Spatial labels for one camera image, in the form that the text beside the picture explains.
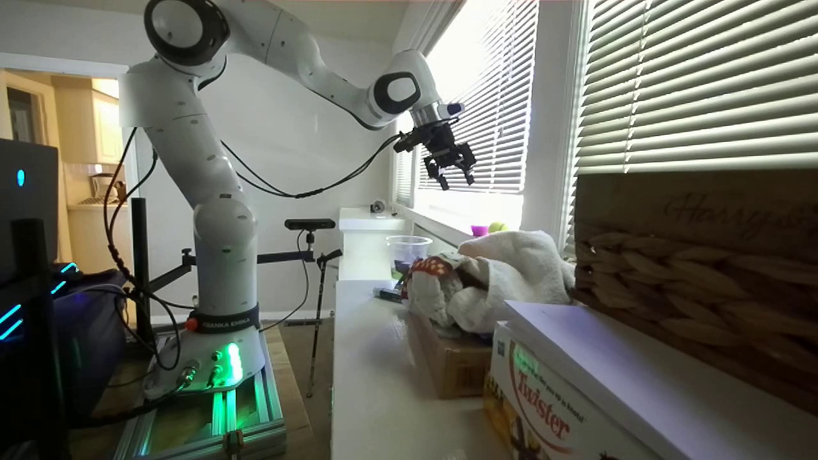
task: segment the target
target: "plastic container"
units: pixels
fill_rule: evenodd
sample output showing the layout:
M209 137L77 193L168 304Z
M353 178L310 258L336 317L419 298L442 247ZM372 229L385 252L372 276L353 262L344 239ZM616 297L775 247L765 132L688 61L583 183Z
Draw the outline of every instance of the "plastic container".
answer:
M393 234L385 237L385 245L390 251L390 276L400 277L410 268L414 261L428 256L432 237L419 234Z

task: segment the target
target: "white table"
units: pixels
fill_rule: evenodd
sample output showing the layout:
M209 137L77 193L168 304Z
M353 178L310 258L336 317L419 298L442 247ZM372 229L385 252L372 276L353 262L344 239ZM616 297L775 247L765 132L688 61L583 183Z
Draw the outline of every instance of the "white table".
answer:
M331 460L508 458L481 398L433 398L403 306L372 298L375 285L385 280L336 280Z

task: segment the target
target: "white robotic arm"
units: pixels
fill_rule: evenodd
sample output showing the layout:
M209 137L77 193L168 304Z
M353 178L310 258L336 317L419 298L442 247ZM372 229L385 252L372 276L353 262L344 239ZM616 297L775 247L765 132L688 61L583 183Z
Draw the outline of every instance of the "white robotic arm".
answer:
M414 129L393 148L423 143L427 171L442 185L440 169L458 166L471 180L474 157L450 129L459 105L440 100L417 50L399 53L367 90L359 90L329 72L304 23L267 0L150 0L145 33L157 55L128 69L124 86L154 151L193 210L198 276L198 306L187 327L180 364L150 382L154 394L161 394L175 386L179 373L196 371L201 377L188 382L188 391L224 391L266 364L256 331L256 217L196 93L201 81L216 78L226 53L247 53L293 77L372 129L408 110ZM215 371L201 373L207 352L224 343L240 346L243 373L235 381L215 377Z

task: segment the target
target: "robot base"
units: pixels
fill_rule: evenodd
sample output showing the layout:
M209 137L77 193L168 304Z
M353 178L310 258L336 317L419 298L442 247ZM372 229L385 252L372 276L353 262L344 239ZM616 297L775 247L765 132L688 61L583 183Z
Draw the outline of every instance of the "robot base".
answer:
M284 412L266 346L263 367L230 391L179 391L129 419L114 460L275 458L287 449Z

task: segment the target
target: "white fabric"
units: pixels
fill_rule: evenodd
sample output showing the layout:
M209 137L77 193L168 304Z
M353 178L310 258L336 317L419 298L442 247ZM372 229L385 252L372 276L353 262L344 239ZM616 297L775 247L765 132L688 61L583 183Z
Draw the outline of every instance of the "white fabric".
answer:
M490 331L506 317L506 298L566 304L572 272L559 258L546 231L496 231L468 239L458 252L440 256L458 272L432 276L414 271L408 280L408 306L432 321L464 331Z

